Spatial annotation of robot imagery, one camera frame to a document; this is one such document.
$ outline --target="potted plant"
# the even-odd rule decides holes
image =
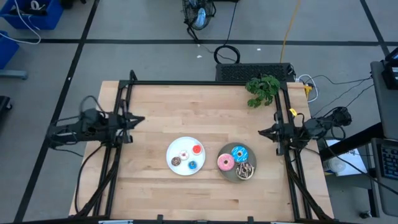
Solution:
[[[257,108],[265,100],[264,105],[272,103],[274,96],[278,94],[280,83],[278,79],[271,75],[263,75],[261,78],[252,78],[246,83],[248,92],[256,95],[256,98],[248,101],[248,106]]]

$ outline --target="small donut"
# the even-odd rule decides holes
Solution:
[[[243,146],[235,146],[232,149],[232,156],[235,162],[246,162],[248,159],[248,150]]]
[[[181,164],[181,159],[179,158],[179,157],[174,157],[173,159],[172,159],[172,165],[173,166],[178,166],[178,165],[180,165]]]
[[[201,154],[201,146],[200,145],[196,145],[192,148],[192,152],[194,155],[200,155]]]
[[[182,150],[179,156],[181,160],[187,160],[189,158],[189,153],[186,150]]]
[[[197,166],[198,166],[198,164],[195,161],[191,161],[191,162],[188,163],[188,167],[191,170],[196,169]]]
[[[239,163],[236,167],[236,175],[242,180],[250,179],[254,174],[254,167],[248,162]]]
[[[218,157],[217,165],[218,165],[218,168],[220,168],[220,170],[229,171],[234,167],[235,161],[234,161],[234,158],[230,154],[225,153]]]

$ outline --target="pink donut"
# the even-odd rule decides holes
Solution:
[[[217,164],[218,164],[218,168],[220,168],[220,170],[229,171],[235,165],[234,157],[227,153],[222,154],[218,157]]]

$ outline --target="yellow cable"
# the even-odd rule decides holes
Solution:
[[[301,4],[301,0],[297,0],[296,8],[294,9],[293,16],[292,16],[292,18],[291,18],[291,20],[290,20],[289,28],[287,29],[286,34],[285,34],[284,43],[283,43],[283,45],[282,45],[282,51],[281,51],[281,53],[280,53],[280,60],[279,60],[279,63],[282,63],[282,59],[283,59],[284,54],[285,54],[286,39],[287,39],[287,36],[288,36],[288,34],[289,34],[289,32],[290,32],[292,26],[293,26],[293,22],[294,22],[294,19],[295,19],[295,17],[296,17],[297,11],[299,10],[300,4]]]

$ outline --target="blue donut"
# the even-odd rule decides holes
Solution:
[[[189,169],[196,169],[197,168],[197,163],[195,161],[190,161],[188,163]]]
[[[248,159],[248,150],[243,146],[235,146],[232,149],[232,156],[235,162],[246,162]]]

